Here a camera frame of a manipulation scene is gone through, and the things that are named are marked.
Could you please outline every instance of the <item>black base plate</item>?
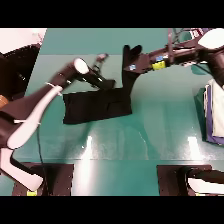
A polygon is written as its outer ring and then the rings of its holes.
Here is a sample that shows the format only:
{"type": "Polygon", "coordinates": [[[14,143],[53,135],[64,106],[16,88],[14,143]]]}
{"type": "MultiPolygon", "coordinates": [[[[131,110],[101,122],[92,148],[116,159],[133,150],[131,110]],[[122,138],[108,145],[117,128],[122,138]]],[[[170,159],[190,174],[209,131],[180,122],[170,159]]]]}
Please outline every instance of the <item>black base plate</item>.
{"type": "Polygon", "coordinates": [[[160,196],[179,196],[176,172],[183,166],[212,170],[211,165],[157,165],[160,196]]]}
{"type": "MultiPolygon", "coordinates": [[[[43,168],[40,163],[22,163],[35,171],[40,176],[43,175],[43,168]]],[[[51,196],[71,196],[72,178],[74,164],[44,164],[49,193],[51,196]]],[[[20,183],[15,183],[12,196],[27,196],[28,189],[20,183]]],[[[37,190],[37,196],[47,196],[47,188],[42,184],[37,190]]]]}

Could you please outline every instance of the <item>table surface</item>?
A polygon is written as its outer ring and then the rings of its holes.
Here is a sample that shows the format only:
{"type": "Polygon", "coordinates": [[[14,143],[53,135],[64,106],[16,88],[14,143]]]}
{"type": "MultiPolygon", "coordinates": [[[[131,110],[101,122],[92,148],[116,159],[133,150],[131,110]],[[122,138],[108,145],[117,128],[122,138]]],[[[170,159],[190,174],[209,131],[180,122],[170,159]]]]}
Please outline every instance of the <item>table surface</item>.
{"type": "MultiPolygon", "coordinates": [[[[150,52],[167,44],[165,28],[61,28],[47,30],[26,95],[44,85],[75,57],[93,63],[110,54],[102,74],[121,87],[123,45],[150,52]]],[[[156,165],[211,164],[224,171],[224,149],[202,140],[202,105],[197,95],[211,76],[191,67],[149,72],[136,81],[133,114],[79,125],[62,123],[62,97],[46,110],[40,127],[45,162],[74,163],[72,195],[159,195],[156,165]]],[[[75,82],[64,93],[94,90],[75,82]]],[[[14,157],[39,162],[36,134],[14,157]]],[[[13,181],[0,176],[0,195],[11,195],[13,181]]]]}

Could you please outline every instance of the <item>black cloth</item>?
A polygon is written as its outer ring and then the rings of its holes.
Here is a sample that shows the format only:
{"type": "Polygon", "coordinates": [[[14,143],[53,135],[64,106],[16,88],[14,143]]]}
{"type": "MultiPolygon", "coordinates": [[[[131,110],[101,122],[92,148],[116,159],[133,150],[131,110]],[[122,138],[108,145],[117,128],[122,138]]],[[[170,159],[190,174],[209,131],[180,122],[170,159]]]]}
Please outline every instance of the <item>black cloth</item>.
{"type": "Polygon", "coordinates": [[[123,68],[141,52],[141,46],[123,49],[122,88],[63,94],[64,124],[80,124],[132,114],[131,91],[140,74],[123,68]]]}

